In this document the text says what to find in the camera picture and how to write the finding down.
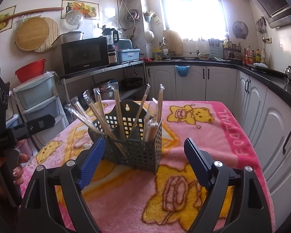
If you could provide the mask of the round bamboo tray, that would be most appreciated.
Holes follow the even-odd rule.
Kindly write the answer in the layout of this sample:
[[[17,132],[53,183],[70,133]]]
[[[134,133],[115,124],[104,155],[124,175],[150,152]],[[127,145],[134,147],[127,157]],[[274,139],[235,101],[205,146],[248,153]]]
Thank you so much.
[[[58,23],[49,17],[32,17],[16,31],[16,45],[26,52],[44,53],[60,35]]]

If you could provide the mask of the red plastic basin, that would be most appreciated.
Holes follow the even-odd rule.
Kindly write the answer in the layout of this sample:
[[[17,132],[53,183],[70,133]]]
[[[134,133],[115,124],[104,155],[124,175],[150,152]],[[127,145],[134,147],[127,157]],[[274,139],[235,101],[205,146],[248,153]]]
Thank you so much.
[[[24,83],[32,78],[40,76],[44,73],[46,59],[40,59],[31,62],[15,71],[15,75],[21,83]]]

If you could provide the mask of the pink bear blanket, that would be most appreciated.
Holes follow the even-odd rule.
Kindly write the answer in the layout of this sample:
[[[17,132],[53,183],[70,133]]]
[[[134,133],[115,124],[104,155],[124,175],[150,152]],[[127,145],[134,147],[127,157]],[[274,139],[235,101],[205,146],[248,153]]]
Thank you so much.
[[[89,108],[87,115],[105,134]],[[164,101],[156,173],[101,158],[82,195],[101,232],[274,232],[274,208],[258,157],[221,102]],[[103,138],[79,119],[24,169],[61,167]],[[60,187],[64,224],[74,229]]]

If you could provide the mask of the black microwave oven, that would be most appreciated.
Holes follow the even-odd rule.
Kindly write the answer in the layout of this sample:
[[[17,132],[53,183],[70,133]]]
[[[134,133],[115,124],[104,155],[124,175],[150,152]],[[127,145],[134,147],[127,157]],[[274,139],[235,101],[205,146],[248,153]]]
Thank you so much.
[[[64,43],[61,44],[60,50],[63,76],[110,64],[106,37]]]

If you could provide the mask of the blue hanging bin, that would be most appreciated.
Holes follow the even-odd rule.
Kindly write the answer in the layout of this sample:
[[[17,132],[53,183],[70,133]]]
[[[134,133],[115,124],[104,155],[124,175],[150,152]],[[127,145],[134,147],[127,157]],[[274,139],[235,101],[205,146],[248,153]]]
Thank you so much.
[[[186,77],[189,73],[190,65],[186,65],[186,66],[175,65],[174,68],[176,69],[177,74],[180,77]]]

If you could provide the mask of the dark green utensil basket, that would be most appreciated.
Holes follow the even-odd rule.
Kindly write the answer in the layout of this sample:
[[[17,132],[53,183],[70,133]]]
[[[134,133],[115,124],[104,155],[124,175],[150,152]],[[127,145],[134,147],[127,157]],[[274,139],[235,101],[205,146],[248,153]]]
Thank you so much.
[[[162,123],[159,123],[158,127],[154,129],[153,139],[145,141],[143,135],[145,133],[144,118],[146,110],[141,111],[138,123],[135,127],[132,127],[138,109],[139,104],[136,102],[131,100],[121,102],[123,125],[126,132],[125,140],[119,140],[120,129],[116,108],[114,107],[110,113],[105,114],[106,121],[116,139],[112,139],[106,134],[102,135],[106,141],[102,158],[118,165],[126,165],[156,173],[162,156]]]

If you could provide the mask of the wall fan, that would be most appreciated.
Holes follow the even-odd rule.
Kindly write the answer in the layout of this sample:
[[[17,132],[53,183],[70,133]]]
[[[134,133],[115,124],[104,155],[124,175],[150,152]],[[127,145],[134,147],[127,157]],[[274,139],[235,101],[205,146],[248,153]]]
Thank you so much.
[[[236,21],[232,25],[232,31],[236,38],[246,39],[249,35],[249,28],[242,21]]]

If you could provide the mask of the blue-grey storage box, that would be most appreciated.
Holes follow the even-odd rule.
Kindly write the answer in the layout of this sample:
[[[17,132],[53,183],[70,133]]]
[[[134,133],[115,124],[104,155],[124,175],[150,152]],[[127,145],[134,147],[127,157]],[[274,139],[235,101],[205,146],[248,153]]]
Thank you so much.
[[[140,49],[124,49],[124,50],[117,50],[118,55],[118,62],[130,62],[130,61],[137,61],[139,60],[139,53]]]

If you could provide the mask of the fruit picture on wall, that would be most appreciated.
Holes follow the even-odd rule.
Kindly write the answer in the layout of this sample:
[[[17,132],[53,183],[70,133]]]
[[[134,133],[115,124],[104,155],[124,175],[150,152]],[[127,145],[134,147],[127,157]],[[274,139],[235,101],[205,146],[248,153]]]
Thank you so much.
[[[61,6],[64,8],[61,12],[61,19],[65,19],[66,14],[71,10],[77,10],[82,13],[85,19],[99,19],[99,4],[76,0],[62,0]]]

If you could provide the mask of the plastic drawer unit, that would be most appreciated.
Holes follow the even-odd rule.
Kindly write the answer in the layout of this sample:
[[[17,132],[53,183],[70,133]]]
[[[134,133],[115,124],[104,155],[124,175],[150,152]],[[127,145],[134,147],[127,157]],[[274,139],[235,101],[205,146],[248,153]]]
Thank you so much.
[[[55,118],[53,127],[30,138],[37,150],[41,150],[69,125],[57,92],[58,81],[56,72],[45,72],[12,90],[18,113],[25,122],[48,114]]]

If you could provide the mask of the metal pots on shelf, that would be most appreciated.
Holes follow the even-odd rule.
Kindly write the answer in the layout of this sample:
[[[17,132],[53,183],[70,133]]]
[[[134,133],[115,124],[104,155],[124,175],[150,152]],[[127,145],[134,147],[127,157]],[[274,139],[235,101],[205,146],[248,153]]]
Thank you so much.
[[[114,99],[112,84],[115,82],[116,80],[114,78],[107,79],[91,86],[90,90],[94,91],[95,88],[99,88],[102,100]]]

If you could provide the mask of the chopsticks pair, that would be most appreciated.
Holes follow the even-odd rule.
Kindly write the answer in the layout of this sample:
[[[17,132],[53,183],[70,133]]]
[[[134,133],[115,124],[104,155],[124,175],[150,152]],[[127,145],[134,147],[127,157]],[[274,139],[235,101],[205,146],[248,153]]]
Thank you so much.
[[[154,139],[158,128],[158,101],[152,99],[144,117],[143,141],[150,142]]]
[[[160,84],[159,95],[158,95],[158,122],[161,121],[162,118],[162,105],[163,105],[163,91],[165,87]]]

